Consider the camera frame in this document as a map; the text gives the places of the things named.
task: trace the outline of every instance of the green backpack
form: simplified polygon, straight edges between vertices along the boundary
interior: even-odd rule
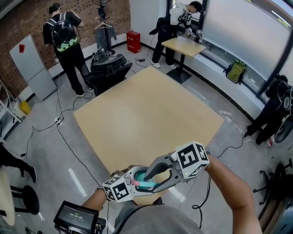
[[[226,72],[226,77],[234,83],[242,83],[243,75],[246,71],[246,64],[240,60],[235,61],[230,64],[227,69],[224,70]]]

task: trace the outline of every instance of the white sneaker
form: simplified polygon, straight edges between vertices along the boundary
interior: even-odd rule
[[[83,94],[81,94],[81,95],[76,94],[76,96],[78,96],[78,97],[84,97],[84,95],[85,95],[85,93],[83,93]]]
[[[172,69],[176,69],[177,68],[177,66],[175,64],[172,64],[172,65],[168,65],[167,64],[167,66],[170,67],[170,68],[172,68]]]
[[[151,63],[152,63],[152,65],[154,65],[155,68],[161,67],[161,65],[159,63],[154,63],[152,60],[151,60]]]

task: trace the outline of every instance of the red box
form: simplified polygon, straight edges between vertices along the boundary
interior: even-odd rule
[[[127,36],[127,48],[133,53],[140,52],[141,50],[141,34],[130,31],[126,33]]]

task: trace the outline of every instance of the stool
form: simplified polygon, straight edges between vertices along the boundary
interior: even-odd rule
[[[14,186],[10,186],[11,193],[13,197],[21,198],[25,205],[24,208],[15,208],[15,212],[22,213],[31,213],[37,215],[40,211],[40,204],[38,201],[38,196],[34,189],[28,185],[24,186],[24,188],[17,188]]]

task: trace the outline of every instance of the concrete floor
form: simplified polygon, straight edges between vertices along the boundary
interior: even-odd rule
[[[122,53],[128,60],[134,63],[132,70],[139,72],[144,69],[135,64],[135,58],[144,58],[148,52],[147,48],[142,47],[138,54],[133,54],[127,50],[126,45],[115,48],[116,53]],[[150,51],[144,66],[150,66],[152,51]],[[165,64],[165,58],[162,56],[160,63],[162,67],[159,69],[163,73],[170,71]],[[133,75],[133,71],[129,71],[126,77]],[[84,90],[87,88],[81,80]],[[217,91],[207,85],[205,82],[192,76],[184,84],[187,90],[200,98],[204,103],[209,105],[215,111],[226,111],[232,113],[232,119],[225,119],[223,125],[208,145],[207,149],[212,155],[218,156],[227,146],[239,146],[242,136],[245,132],[245,124],[250,123],[249,120],[226,98]],[[74,91],[71,89],[70,83],[63,75],[60,77],[60,103],[61,109],[72,106],[76,99]],[[85,105],[89,99],[80,98],[75,102],[75,109]],[[44,129],[54,123],[56,116],[57,92],[53,93],[46,100],[41,102],[37,97],[33,97],[29,104],[32,112],[27,116],[22,124],[17,125],[9,134],[7,148],[17,154],[26,151],[27,141],[32,133],[32,126],[36,129]],[[102,184],[109,178],[109,172],[105,169],[99,158],[96,156],[83,133],[79,129],[74,117],[73,111],[64,113],[63,125],[60,131],[79,159],[88,167],[96,180]],[[243,146],[240,149],[228,149],[220,160],[234,173],[245,180],[252,189],[259,188],[264,184],[260,170],[273,168],[274,165],[270,159],[266,157],[267,145],[263,143],[260,146],[255,144],[256,135],[244,139]],[[15,168],[6,168],[7,174],[11,181],[11,185],[23,187],[25,185],[32,186],[38,192],[40,200],[39,215],[31,215],[25,213],[16,214],[16,224],[10,228],[4,224],[0,218],[0,233],[24,233],[24,227],[29,227],[32,231],[42,231],[44,234],[58,233],[54,229],[53,219],[64,200],[75,204],[82,204],[91,196],[98,187],[95,180],[89,175],[85,167],[76,159],[70,149],[67,147],[57,129],[48,129],[42,132],[34,132],[33,137],[29,141],[27,156],[22,158],[28,164],[37,169],[38,182],[32,183],[29,175],[25,179],[21,178],[20,171]],[[74,183],[69,171],[74,171],[80,184],[86,194],[80,191]],[[194,204],[201,204],[206,196],[208,175],[203,172],[198,177],[196,183],[190,181],[188,184],[178,184],[171,188],[163,197],[166,205],[180,208],[198,225],[200,223],[200,213],[198,210],[191,208]],[[259,202],[262,200],[263,193],[254,194],[255,208],[259,214],[262,206]],[[114,220],[116,214],[121,209],[122,204],[110,202],[109,208],[109,232],[113,231]],[[107,218],[107,203],[101,211],[100,216]],[[205,234],[232,233],[232,213],[225,203],[220,191],[212,182],[211,192],[207,203],[202,207],[203,224],[202,230]]]

